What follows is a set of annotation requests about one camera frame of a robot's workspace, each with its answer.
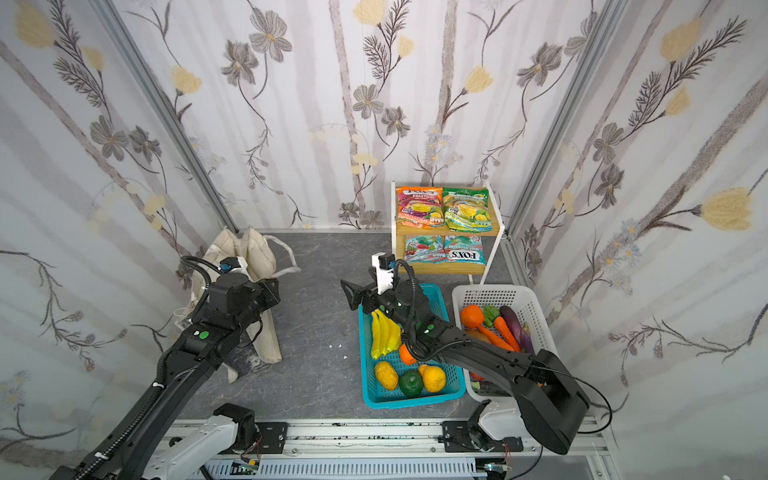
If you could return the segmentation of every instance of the white basket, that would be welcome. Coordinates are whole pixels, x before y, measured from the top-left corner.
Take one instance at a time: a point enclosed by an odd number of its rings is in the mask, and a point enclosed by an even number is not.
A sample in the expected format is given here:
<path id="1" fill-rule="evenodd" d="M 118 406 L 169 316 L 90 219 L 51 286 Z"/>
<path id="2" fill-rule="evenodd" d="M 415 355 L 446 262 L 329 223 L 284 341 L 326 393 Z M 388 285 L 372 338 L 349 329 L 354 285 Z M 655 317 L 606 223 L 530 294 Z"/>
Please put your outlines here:
<path id="1" fill-rule="evenodd" d="M 453 289 L 452 297 L 454 319 L 459 328 L 464 328 L 462 321 L 459 319 L 459 313 L 467 305 L 477 305 L 480 307 L 484 305 L 506 305 L 515 311 L 520 323 L 525 322 L 528 324 L 528 328 L 531 329 L 531 341 L 533 342 L 533 347 L 536 349 L 536 353 L 541 349 L 545 349 L 555 355 L 558 354 L 557 349 L 554 347 L 552 334 L 549 332 L 547 320 L 544 317 L 544 313 L 541 311 L 541 306 L 538 304 L 536 294 L 526 286 L 460 285 Z M 491 330 L 498 335 L 498 331 L 495 328 Z M 507 395 L 499 396 L 487 394 L 484 396 L 478 394 L 472 388 L 469 371 L 467 369 L 463 370 L 464 380 L 467 384 L 467 393 L 478 402 L 509 397 Z"/>

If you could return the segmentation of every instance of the green fruit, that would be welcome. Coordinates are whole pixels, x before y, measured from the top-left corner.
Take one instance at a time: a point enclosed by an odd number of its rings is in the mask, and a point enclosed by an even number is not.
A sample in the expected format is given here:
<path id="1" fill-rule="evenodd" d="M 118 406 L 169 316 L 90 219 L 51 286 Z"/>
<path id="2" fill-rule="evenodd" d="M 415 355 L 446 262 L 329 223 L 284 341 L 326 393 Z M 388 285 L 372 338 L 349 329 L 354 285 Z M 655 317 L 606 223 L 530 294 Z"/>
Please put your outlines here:
<path id="1" fill-rule="evenodd" d="M 410 399 L 419 396 L 424 389 L 422 376 L 419 375 L 419 372 L 416 370 L 409 370 L 408 372 L 403 373 L 400 376 L 398 385 L 400 385 L 400 391 L 403 395 Z"/>

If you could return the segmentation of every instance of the bag handle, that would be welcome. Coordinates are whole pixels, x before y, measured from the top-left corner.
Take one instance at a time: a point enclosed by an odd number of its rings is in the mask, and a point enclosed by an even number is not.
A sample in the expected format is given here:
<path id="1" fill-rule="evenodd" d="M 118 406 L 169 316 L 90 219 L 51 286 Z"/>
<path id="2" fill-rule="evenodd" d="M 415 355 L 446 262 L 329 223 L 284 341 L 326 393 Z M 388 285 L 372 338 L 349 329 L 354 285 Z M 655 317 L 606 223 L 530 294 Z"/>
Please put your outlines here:
<path id="1" fill-rule="evenodd" d="M 286 245 L 285 242 L 283 242 L 281 239 L 277 237 L 273 237 L 272 235 L 263 235 L 263 237 L 264 237 L 264 240 L 272 240 L 274 243 L 277 243 L 282 248 L 284 248 L 286 252 L 288 252 L 291 265 L 293 265 L 293 266 L 288 266 L 287 268 L 283 268 L 279 272 L 275 272 L 275 274 L 272 275 L 273 277 L 277 278 L 279 276 L 285 275 L 286 273 L 298 273 L 301 271 L 301 268 L 298 265 L 296 265 L 296 258 L 293 256 L 293 250 L 291 250 L 291 247 L 288 247 L 288 245 Z"/>

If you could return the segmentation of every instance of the blue basket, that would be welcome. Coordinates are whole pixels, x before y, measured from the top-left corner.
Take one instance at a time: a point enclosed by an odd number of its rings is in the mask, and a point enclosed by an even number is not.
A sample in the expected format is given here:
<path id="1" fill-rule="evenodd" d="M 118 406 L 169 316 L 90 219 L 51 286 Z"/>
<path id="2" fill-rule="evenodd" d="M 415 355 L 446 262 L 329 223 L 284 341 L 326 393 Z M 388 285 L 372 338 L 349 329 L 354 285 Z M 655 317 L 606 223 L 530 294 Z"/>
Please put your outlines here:
<path id="1" fill-rule="evenodd" d="M 424 294 L 429 298 L 429 309 L 435 315 L 446 322 L 448 321 L 448 312 L 445 311 L 445 302 L 442 299 L 440 288 L 433 283 L 422 283 Z M 462 370 L 454 365 L 440 363 L 434 360 L 427 362 L 428 365 L 440 367 L 445 372 L 445 388 L 437 393 L 429 393 L 422 390 L 421 396 L 410 399 L 401 391 L 400 387 L 390 392 L 382 387 L 376 380 L 373 370 L 376 364 L 382 361 L 389 362 L 397 375 L 400 376 L 408 370 L 414 370 L 420 363 L 407 366 L 400 361 L 400 355 L 395 352 L 380 356 L 379 359 L 371 358 L 371 347 L 373 345 L 373 334 L 371 334 L 371 322 L 373 317 L 362 312 L 362 306 L 358 308 L 360 318 L 360 366 L 362 368 L 362 399 L 366 405 L 372 409 L 404 409 L 405 407 L 415 407 L 421 405 L 432 405 L 443 403 L 449 400 L 457 399 L 464 395 L 466 384 Z"/>

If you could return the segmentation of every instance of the wall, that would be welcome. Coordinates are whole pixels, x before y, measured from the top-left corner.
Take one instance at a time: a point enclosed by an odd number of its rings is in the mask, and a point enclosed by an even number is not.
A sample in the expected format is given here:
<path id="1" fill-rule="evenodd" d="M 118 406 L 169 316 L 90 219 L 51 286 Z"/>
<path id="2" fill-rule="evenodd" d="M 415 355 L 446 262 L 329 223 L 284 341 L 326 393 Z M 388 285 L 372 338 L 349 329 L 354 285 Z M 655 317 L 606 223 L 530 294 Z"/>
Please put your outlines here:
<path id="1" fill-rule="evenodd" d="M 87 2 L 0 12 L 0 470 L 47 478 L 154 378 L 220 226 Z"/>
<path id="2" fill-rule="evenodd" d="M 347 229 L 391 180 L 511 211 L 602 3 L 115 1 L 238 224 Z"/>
<path id="3" fill-rule="evenodd" d="M 631 2 L 514 235 L 630 480 L 768 471 L 767 26 Z"/>

